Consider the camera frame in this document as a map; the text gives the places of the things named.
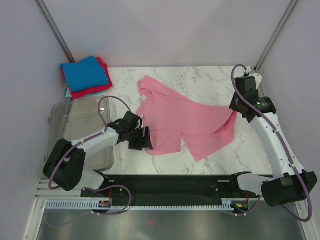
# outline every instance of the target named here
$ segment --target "shirt label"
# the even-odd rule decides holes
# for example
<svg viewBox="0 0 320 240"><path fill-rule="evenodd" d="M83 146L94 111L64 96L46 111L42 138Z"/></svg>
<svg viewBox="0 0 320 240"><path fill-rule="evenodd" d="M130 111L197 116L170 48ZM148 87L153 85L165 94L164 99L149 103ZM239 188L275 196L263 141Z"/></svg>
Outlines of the shirt label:
<svg viewBox="0 0 320 240"><path fill-rule="evenodd" d="M141 96L140 99L141 99L142 101L144 101L144 102L147 101L147 97L146 97L145 95Z"/></svg>

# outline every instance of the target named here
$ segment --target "white marble surface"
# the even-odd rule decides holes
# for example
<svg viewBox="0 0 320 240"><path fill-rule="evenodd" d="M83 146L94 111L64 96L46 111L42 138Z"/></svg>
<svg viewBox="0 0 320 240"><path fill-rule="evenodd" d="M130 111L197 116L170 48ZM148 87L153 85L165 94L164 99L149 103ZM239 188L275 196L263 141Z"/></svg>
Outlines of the white marble surface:
<svg viewBox="0 0 320 240"><path fill-rule="evenodd" d="M114 87L105 95L124 100L135 113L140 106L137 82L145 75L159 80L187 98L206 105L229 105L234 93L231 83L232 67L135 67L110 68ZM235 76L242 76L238 69ZM123 118L127 109L119 101L110 100L111 119ZM128 143L113 147L114 165L109 174L175 174L224 175L242 171L271 174L271 166L256 132L239 114L235 137L231 144L195 162L182 142L179 153L151 156L144 150L129 150Z"/></svg>

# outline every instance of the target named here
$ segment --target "plastic container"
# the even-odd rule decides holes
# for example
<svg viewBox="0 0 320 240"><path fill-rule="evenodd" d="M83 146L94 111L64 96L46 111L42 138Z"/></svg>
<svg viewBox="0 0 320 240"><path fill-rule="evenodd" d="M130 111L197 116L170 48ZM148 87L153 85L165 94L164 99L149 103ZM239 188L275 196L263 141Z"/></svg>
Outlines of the plastic container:
<svg viewBox="0 0 320 240"><path fill-rule="evenodd" d="M77 99L56 104L52 108L48 156L60 139L68 141L85 138L104 127L98 114L98 102L102 96ZM102 116L107 123L110 119L109 100L104 99L100 106ZM86 170L106 171L114 164L113 147L107 147L84 162Z"/></svg>

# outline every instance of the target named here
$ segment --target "teal cloth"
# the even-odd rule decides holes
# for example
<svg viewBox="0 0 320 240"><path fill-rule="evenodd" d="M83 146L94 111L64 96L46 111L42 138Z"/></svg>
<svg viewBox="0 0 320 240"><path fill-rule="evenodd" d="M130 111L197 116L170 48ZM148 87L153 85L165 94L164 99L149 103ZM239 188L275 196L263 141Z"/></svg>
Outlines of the teal cloth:
<svg viewBox="0 0 320 240"><path fill-rule="evenodd" d="M90 56L78 63L61 64L65 80L73 93L109 84L105 70L95 57Z"/></svg>

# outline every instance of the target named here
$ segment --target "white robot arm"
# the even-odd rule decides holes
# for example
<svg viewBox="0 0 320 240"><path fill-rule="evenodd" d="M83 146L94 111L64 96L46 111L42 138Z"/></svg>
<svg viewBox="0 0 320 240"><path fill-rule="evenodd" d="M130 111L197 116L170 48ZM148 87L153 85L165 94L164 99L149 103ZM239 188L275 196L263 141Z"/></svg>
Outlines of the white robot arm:
<svg viewBox="0 0 320 240"><path fill-rule="evenodd" d="M261 80L261 75L256 73L245 73L243 77L236 78L234 84L242 97L235 93L230 108L241 113L242 117L247 119L258 134L269 158L273 178L255 175L250 172L240 172L233 174L233 183L240 190L263 196L269 206L275 207L306 199L305 190L297 174L303 180L309 193L318 179L314 172L306 172L295 157L282 132L277 111L271 99L269 97L259 97L258 86ZM258 109L264 116L262 117L252 107ZM281 135L293 163L290 162L288 153L278 134Z"/></svg>
<svg viewBox="0 0 320 240"><path fill-rule="evenodd" d="M84 170L86 159L124 141L129 142L129 149L140 151L142 148L153 149L149 127L142 128L142 119L130 111L123 119L108 123L106 128L86 138L74 141L59 140L42 172L66 191L75 187L97 190L103 184L105 177L99 172Z"/></svg>

